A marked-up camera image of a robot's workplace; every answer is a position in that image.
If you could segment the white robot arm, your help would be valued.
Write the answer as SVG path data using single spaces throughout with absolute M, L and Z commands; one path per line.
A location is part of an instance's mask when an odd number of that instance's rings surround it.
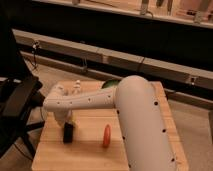
M 43 105 L 56 116 L 59 111 L 115 108 L 130 171 L 177 169 L 155 88 L 141 76 L 128 76 L 116 86 L 73 95 L 56 84 Z

